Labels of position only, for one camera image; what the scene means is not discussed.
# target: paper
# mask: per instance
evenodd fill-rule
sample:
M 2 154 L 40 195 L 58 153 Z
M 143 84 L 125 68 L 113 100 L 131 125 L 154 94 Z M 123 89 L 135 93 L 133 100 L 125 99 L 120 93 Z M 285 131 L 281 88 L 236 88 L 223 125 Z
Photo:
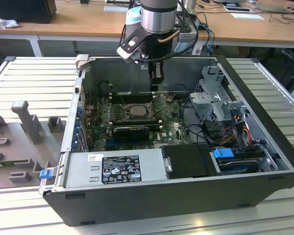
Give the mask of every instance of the paper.
M 264 20 L 260 15 L 255 14 L 231 13 L 231 15 L 237 19 Z
M 0 19 L 0 28 L 6 29 L 6 28 L 12 28 L 20 26 L 15 20 L 4 20 Z

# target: motherboard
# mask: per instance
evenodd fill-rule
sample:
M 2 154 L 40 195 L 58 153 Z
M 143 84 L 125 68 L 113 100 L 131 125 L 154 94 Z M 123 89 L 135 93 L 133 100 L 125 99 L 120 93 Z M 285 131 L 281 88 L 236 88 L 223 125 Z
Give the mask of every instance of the motherboard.
M 86 107 L 89 149 L 132 150 L 191 143 L 181 122 L 182 101 L 168 93 L 98 98 Z

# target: floor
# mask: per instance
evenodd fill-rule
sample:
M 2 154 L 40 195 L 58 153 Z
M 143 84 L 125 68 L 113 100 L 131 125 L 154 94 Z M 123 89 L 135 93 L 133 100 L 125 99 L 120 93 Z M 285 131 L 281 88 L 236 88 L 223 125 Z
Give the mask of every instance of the floor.
M 116 55 L 117 42 L 77 42 L 79 53 L 92 55 Z M 41 41 L 41 48 L 45 56 L 76 56 L 73 43 L 70 41 Z M 282 49 L 275 50 L 274 55 L 267 60 L 265 66 L 279 81 L 286 69 L 292 65 L 290 71 L 285 75 L 282 84 L 285 86 L 289 78 L 294 74 L 294 63 L 291 59 L 281 53 Z M 34 56 L 30 43 L 27 40 L 0 39 L 0 64 L 5 56 Z M 250 56 L 263 60 L 268 49 L 253 47 Z M 222 54 L 228 58 L 238 57 L 237 47 L 219 46 L 214 48 L 214 54 Z

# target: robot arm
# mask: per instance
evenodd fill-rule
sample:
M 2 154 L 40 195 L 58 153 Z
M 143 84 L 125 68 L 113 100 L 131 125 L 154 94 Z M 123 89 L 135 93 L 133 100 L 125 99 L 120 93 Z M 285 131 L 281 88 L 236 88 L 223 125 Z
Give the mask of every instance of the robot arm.
M 188 37 L 191 41 L 198 37 L 197 29 L 192 30 L 196 27 L 195 4 L 196 0 L 141 0 L 140 25 L 134 30 L 132 25 L 126 26 L 126 38 L 117 52 L 127 62 L 148 62 L 150 90 L 156 91 L 164 80 L 163 61 L 189 50 L 170 54 L 173 38 L 187 38 L 192 32 L 196 34 Z

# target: desk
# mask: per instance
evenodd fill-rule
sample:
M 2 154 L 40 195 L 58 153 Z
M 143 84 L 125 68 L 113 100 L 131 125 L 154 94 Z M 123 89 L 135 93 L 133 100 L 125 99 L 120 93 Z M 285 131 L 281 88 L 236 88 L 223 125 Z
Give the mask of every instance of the desk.
M 274 2 L 285 6 L 292 4 L 285 0 L 259 2 Z M 50 24 L 21 23 L 18 28 L 0 29 L 0 38 L 29 40 L 35 56 L 43 56 L 39 40 L 119 41 L 125 22 L 124 12 L 103 11 L 105 4 L 101 2 L 80 4 L 79 1 L 57 0 L 56 6 L 57 12 Z M 209 27 L 216 36 L 215 45 L 294 48 L 294 23 L 282 24 L 276 20 L 269 22 L 270 13 L 259 13 L 265 20 L 235 19 L 230 13 L 213 13 L 225 11 L 223 8 L 204 6 L 205 9 L 197 7 L 196 11 L 207 12 Z M 274 14 L 274 17 L 282 19 L 281 14 Z M 202 45 L 206 39 L 207 33 L 200 32 L 198 43 Z

